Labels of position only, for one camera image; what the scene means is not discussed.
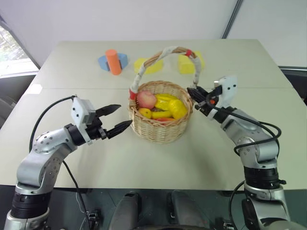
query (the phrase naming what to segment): window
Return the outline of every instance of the window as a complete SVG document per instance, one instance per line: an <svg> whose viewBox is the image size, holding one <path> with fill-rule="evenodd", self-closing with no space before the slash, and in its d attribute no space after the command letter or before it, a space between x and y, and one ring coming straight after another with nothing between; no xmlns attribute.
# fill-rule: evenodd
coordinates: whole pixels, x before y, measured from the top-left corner
<svg viewBox="0 0 307 230"><path fill-rule="evenodd" d="M0 26L0 78L37 71L36 65L11 34Z"/></svg>

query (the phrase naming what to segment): basket handle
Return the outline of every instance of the basket handle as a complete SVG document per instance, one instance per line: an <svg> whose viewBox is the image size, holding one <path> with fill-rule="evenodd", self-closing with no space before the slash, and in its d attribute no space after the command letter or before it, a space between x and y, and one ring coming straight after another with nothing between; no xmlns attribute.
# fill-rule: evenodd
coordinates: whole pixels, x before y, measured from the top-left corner
<svg viewBox="0 0 307 230"><path fill-rule="evenodd" d="M195 73L194 73L193 85L191 87L196 88L198 81L199 81L200 73L201 73L201 60L200 60L200 58L198 56L196 56L196 54L193 51L191 51L190 49L183 48L183 47L180 47L180 46L169 46L169 47L165 48L164 50L160 51L159 53L157 53L156 55L152 56L148 60L146 60L141 65L140 70L137 73L137 75L135 76L134 81L133 81L133 83L132 83L132 85L130 86L130 89L129 89L131 100L135 100L136 94L138 93L140 80L141 80L144 72L146 71L146 69L149 66L155 64L157 61L163 59L164 57L166 57L169 54L183 54L183 55L188 56L188 58L193 62L194 66L195 66Z"/></svg>

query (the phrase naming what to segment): orange cylinder block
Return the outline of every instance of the orange cylinder block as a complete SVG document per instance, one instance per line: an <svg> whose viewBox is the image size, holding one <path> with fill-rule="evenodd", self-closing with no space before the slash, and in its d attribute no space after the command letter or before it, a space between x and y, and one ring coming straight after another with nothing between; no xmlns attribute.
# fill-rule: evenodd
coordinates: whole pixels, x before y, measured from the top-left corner
<svg viewBox="0 0 307 230"><path fill-rule="evenodd" d="M106 59L111 73L114 75L119 75L121 73L121 67L116 50L114 49L107 50Z"/></svg>

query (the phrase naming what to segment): wicker basket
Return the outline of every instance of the wicker basket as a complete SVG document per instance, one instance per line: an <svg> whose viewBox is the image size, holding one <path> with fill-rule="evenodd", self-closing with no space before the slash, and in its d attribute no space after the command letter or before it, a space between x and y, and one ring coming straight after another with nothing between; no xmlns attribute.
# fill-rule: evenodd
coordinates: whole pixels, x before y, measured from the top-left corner
<svg viewBox="0 0 307 230"><path fill-rule="evenodd" d="M168 81L150 81L139 87L139 82L142 75L146 71L146 68L172 53L187 55L194 63L195 76L192 87L195 88L197 86L201 71L200 59L191 50L178 46L167 47L163 51L145 61L130 88L129 116L130 119L133 120L131 126L138 136L154 143L168 143L176 140L186 129L189 118L192 114L193 102L187 91L181 88L179 85ZM139 108L136 100L136 94L137 92L144 90L149 90L153 94L168 93L176 96L185 104L186 108L188 109L187 114L181 119L167 122L156 121L142 116L138 112Z"/></svg>

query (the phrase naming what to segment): white wall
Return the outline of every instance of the white wall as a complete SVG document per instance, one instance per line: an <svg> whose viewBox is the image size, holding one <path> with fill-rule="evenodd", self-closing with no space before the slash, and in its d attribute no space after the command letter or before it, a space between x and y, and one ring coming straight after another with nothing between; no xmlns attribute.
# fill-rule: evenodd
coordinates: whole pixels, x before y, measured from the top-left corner
<svg viewBox="0 0 307 230"><path fill-rule="evenodd" d="M0 15L42 65L63 40L220 38L236 0L0 0Z"/></svg>
<svg viewBox="0 0 307 230"><path fill-rule="evenodd" d="M307 67L307 0L244 0L228 38L256 38L277 65Z"/></svg>

